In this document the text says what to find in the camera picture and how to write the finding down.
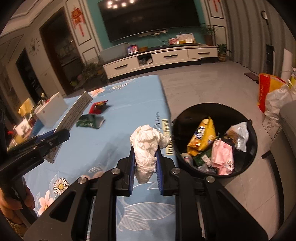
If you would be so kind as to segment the left hand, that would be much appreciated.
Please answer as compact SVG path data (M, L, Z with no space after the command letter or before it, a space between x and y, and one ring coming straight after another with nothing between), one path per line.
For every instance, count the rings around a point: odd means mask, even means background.
M27 196L24 200L24 204L28 208L34 209L34 207L35 207L34 197L27 185L25 185L25 190L26 190ZM16 210L20 210L20 209L22 209L21 202L9 197L8 195L4 194L3 191L1 190L1 212L2 212L2 214L7 219L12 221L13 223L21 224L22 220L16 214Z

